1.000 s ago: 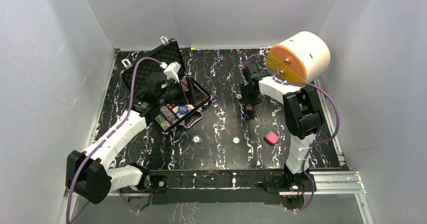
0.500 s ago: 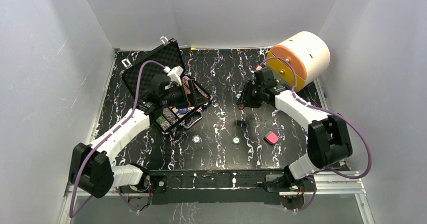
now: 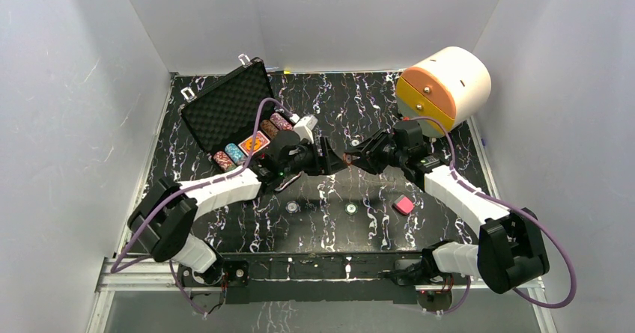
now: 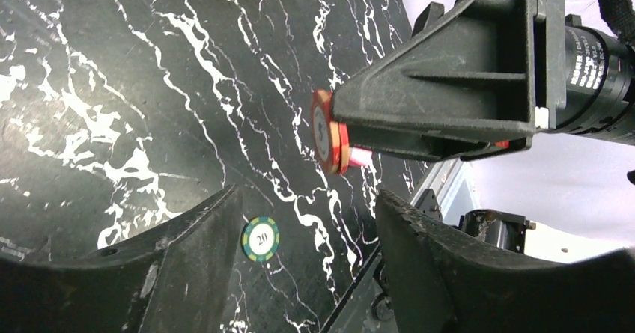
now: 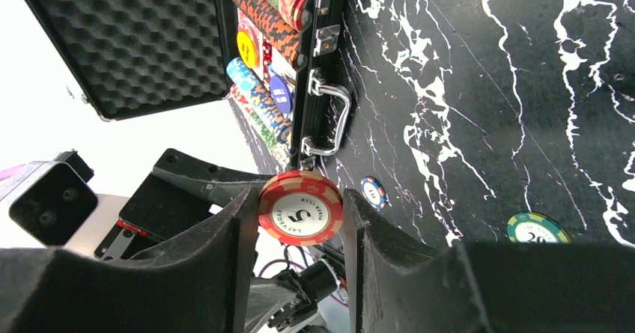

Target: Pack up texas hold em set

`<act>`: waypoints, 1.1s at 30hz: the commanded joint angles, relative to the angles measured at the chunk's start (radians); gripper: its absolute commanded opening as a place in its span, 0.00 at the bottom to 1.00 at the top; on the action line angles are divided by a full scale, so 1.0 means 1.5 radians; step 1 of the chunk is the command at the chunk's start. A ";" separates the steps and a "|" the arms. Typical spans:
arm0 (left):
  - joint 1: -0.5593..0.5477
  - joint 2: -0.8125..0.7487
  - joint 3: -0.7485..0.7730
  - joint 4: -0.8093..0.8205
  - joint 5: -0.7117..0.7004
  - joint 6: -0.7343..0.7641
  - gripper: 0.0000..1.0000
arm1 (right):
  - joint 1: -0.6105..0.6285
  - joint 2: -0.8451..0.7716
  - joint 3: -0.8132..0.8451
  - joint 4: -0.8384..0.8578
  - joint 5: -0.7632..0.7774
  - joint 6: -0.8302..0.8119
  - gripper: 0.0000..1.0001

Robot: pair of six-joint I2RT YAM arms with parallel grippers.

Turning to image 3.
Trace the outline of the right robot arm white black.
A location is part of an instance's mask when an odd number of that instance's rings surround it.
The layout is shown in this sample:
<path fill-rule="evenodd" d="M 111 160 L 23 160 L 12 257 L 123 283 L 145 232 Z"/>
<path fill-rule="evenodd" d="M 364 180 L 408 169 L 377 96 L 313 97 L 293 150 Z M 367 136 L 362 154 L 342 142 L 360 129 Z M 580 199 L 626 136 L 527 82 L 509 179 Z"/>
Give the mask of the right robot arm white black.
<path fill-rule="evenodd" d="M 432 284 L 456 273 L 480 278 L 502 294 L 550 271 L 541 230 L 535 215 L 513 210 L 482 197 L 482 190 L 456 174 L 449 160 L 434 153 L 418 124 L 397 122 L 380 130 L 344 154 L 346 163 L 369 174 L 386 167 L 449 208 L 477 234 L 477 244 L 441 241 L 422 250 L 420 263 L 399 273 L 421 273 Z"/>

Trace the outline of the black poker chip case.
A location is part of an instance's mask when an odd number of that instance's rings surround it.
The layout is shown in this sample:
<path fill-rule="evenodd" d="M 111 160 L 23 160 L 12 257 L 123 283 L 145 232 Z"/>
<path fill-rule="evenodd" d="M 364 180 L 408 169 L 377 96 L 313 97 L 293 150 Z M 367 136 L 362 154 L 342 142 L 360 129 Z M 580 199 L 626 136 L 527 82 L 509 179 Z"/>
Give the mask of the black poker chip case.
<path fill-rule="evenodd" d="M 282 104 L 273 98 L 264 62 L 254 58 L 243 60 L 241 66 L 212 88 L 193 97 L 180 110 L 180 116 L 198 146 L 213 154 L 229 143 L 239 144 L 249 136 L 255 137 L 260 122 L 282 109 Z M 290 123 L 291 115 L 289 110 L 284 113 Z"/>

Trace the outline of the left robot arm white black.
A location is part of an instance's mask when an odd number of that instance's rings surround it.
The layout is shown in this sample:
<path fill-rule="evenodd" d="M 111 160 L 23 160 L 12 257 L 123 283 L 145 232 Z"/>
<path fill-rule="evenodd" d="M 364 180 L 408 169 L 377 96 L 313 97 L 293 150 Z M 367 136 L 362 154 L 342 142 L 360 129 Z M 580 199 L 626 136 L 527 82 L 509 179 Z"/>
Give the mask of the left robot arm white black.
<path fill-rule="evenodd" d="M 268 194 L 288 175 L 326 176 L 346 167 L 326 138 L 310 141 L 285 130 L 232 171 L 185 183 L 161 179 L 133 210 L 127 225 L 133 240 L 154 261 L 174 261 L 190 268 L 203 284 L 214 285 L 224 273 L 222 256 L 191 234 L 197 219 L 220 207 Z"/>

